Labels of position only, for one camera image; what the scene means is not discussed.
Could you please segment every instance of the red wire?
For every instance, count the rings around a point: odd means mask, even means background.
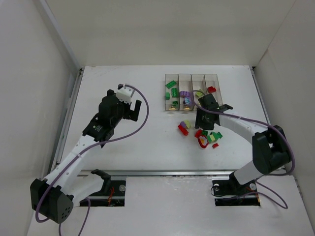
[[[112,188],[110,189],[110,195],[109,195],[109,197],[108,197],[108,199],[107,199],[107,201],[108,201],[108,206],[110,205],[110,203],[111,203],[111,201],[112,201],[112,197],[113,197],[113,195],[114,195],[114,192],[115,192],[115,189],[114,189],[114,187],[112,187]]]

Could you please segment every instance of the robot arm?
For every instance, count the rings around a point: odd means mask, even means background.
[[[105,187],[105,190],[109,188],[110,175],[100,170],[92,171],[83,180],[73,184],[77,175],[91,157],[89,150],[82,155],[80,152],[98,142],[108,141],[114,135],[114,128],[121,119],[138,120],[141,101],[136,101],[135,109],[132,111],[130,106],[133,94],[133,89],[123,85],[118,86],[117,93],[114,93],[113,90],[107,91],[107,96],[102,99],[98,107],[98,113],[83,130],[83,135],[70,154],[43,180],[36,179],[31,184],[31,204],[34,210],[36,210],[38,202],[48,186],[76,157],[76,161],[54,183],[49,191],[39,209],[42,215],[60,224],[68,218],[73,207],[79,206],[79,202],[85,197],[99,191],[103,187]]]
[[[212,94],[199,99],[201,107],[225,114],[238,115],[228,105],[219,106]],[[214,124],[226,127],[245,138],[252,144],[252,161],[230,174],[229,180],[216,180],[213,184],[220,186],[215,195],[238,195],[239,190],[262,175],[268,175],[274,170],[291,161],[288,149],[278,134],[260,124],[223,115],[209,114],[197,109],[195,128],[214,129]],[[274,126],[283,135],[281,127]]]

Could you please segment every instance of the cable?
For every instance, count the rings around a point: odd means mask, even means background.
[[[35,211],[35,219],[38,223],[43,223],[43,222],[46,222],[48,220],[48,218],[44,219],[44,220],[41,220],[39,218],[39,209],[41,207],[41,205],[43,204],[43,201],[44,199],[46,198],[48,192],[52,189],[52,187],[54,186],[54,184],[58,181],[58,179],[67,171],[67,169],[79,158],[80,155],[82,155],[83,153],[85,153],[86,151],[90,150],[91,148],[94,148],[98,145],[104,145],[106,143],[111,143],[111,142],[115,142],[115,141],[119,141],[119,140],[122,140],[122,139],[126,139],[136,133],[138,133],[142,128],[143,126],[146,124],[147,120],[148,120],[148,117],[149,117],[149,103],[147,101],[147,99],[145,98],[145,96],[143,95],[143,93],[138,90],[137,88],[131,86],[131,85],[125,85],[126,87],[129,87],[135,91],[137,91],[140,96],[143,98],[144,102],[146,103],[146,106],[147,106],[147,114],[146,114],[146,117],[142,123],[142,125],[136,129],[135,131],[133,131],[132,133],[130,134],[127,134],[125,136],[122,136],[120,138],[116,138],[116,139],[111,139],[111,140],[108,140],[108,141],[103,141],[103,142],[99,142],[99,143],[96,143],[96,144],[92,144],[90,146],[88,146],[87,148],[83,149],[78,155],[76,155],[72,161],[69,162],[69,164],[57,175],[57,177],[51,182],[51,184],[48,186],[48,188],[45,190],[45,192],[43,193],[43,195],[41,196],[39,202],[38,202],[38,205],[37,205],[37,208],[36,208],[36,211]]]
[[[82,231],[83,231],[83,228],[85,226],[85,223],[87,222],[87,219],[88,219],[88,216],[89,216],[89,213],[90,213],[90,208],[91,208],[91,200],[89,198],[85,198],[85,200],[88,201],[88,211],[87,211],[87,214],[85,215],[85,219],[83,221],[83,224],[82,224],[82,227],[80,229],[80,232],[79,232],[78,236],[80,236]],[[62,234],[61,234],[61,224],[59,224],[58,232],[59,232],[59,236],[62,236]]]
[[[232,114],[226,114],[226,113],[223,113],[223,112],[213,112],[213,111],[209,111],[209,110],[207,110],[207,109],[204,109],[203,107],[199,106],[199,105],[195,102],[194,97],[193,97],[193,92],[201,92],[203,95],[205,95],[205,93],[202,92],[202,91],[199,91],[199,90],[193,90],[192,93],[190,93],[190,98],[191,98],[192,102],[194,103],[194,105],[195,105],[196,107],[198,107],[199,109],[203,110],[204,112],[207,112],[207,113],[210,113],[210,114],[215,114],[215,115],[233,117],[233,118],[242,119],[242,120],[249,121],[249,122],[254,122],[254,123],[262,124],[262,125],[267,126],[267,127],[270,128],[270,129],[272,129],[273,131],[275,131],[275,132],[280,136],[280,138],[284,141],[285,145],[286,145],[287,148],[288,148],[289,156],[291,156],[292,166],[291,166],[291,169],[290,169],[287,173],[285,173],[285,174],[269,174],[269,176],[286,176],[286,175],[291,174],[291,173],[294,171],[294,169],[295,169],[295,157],[294,157],[292,148],[291,148],[289,142],[286,140],[285,136],[284,136],[279,130],[277,130],[277,129],[276,129],[275,127],[273,127],[272,125],[267,124],[267,123],[262,122],[262,121],[259,121],[259,120],[249,119],[249,118],[240,117],[240,116],[236,116],[236,115],[232,115]]]
[[[262,122],[262,121],[259,121],[259,120],[255,120],[255,119],[249,119],[249,118],[245,118],[245,117],[240,117],[240,116],[237,116],[237,115],[232,115],[232,114],[226,114],[226,113],[223,113],[223,112],[213,112],[213,111],[209,111],[207,109],[204,109],[203,107],[199,106],[195,100],[194,100],[194,97],[193,97],[193,92],[201,92],[203,95],[205,95],[204,92],[200,91],[200,90],[193,90],[191,93],[190,93],[190,98],[193,102],[193,104],[198,107],[199,109],[203,110],[204,112],[207,112],[207,113],[210,113],[210,114],[215,114],[215,115],[220,115],[220,116],[227,116],[227,117],[233,117],[233,118],[237,118],[237,119],[242,119],[242,120],[245,120],[245,121],[249,121],[249,122],[254,122],[254,123],[258,123],[258,124],[262,124],[262,125],[265,125],[267,126],[268,128],[274,130],[279,136],[280,138],[284,141],[285,145],[287,146],[288,148],[288,151],[289,151],[289,155],[291,156],[291,161],[292,161],[292,166],[291,166],[291,169],[285,173],[285,174],[269,174],[269,176],[286,176],[286,175],[289,175],[291,174],[294,169],[295,169],[295,157],[294,157],[294,154],[293,154],[293,151],[292,151],[292,148],[289,144],[289,142],[286,140],[285,136],[279,131],[277,130],[275,127],[273,127],[272,125],[270,124],[267,124],[265,122]],[[274,190],[272,190],[271,188],[257,182],[259,178],[257,178],[255,181],[257,184],[259,184],[260,186],[268,189],[269,191],[271,191],[272,193],[274,193],[275,195],[277,195],[280,200],[284,203],[285,206],[282,206],[280,205],[279,203],[277,203],[275,200],[273,200],[271,197],[267,196],[266,194],[264,193],[261,193],[261,192],[250,192],[250,193],[246,193],[246,194],[243,194],[243,195],[240,195],[240,196],[236,196],[236,197],[231,197],[231,198],[225,198],[225,200],[232,200],[232,199],[238,199],[240,197],[244,197],[244,196],[247,196],[247,195],[250,195],[250,194],[260,194],[262,196],[265,196],[266,198],[268,198],[269,200],[271,200],[272,202],[274,202],[275,204],[277,204],[278,206],[282,207],[283,209],[288,209],[288,205],[287,203],[285,202],[285,200],[278,194],[276,193]]]

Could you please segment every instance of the purple toy block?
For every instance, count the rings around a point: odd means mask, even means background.
[[[181,122],[181,126],[183,127],[183,128],[185,128],[185,129],[187,129],[187,125],[185,124],[185,122]]]
[[[189,97],[190,96],[190,92],[180,91],[179,96],[180,97]]]

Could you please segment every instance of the white wall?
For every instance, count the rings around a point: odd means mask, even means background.
[[[315,227],[315,1],[297,0],[255,74],[270,121],[296,156],[303,200]]]
[[[0,55],[0,235],[22,236],[70,73],[32,0],[0,0]]]
[[[81,65],[257,65],[295,0],[48,0]]]

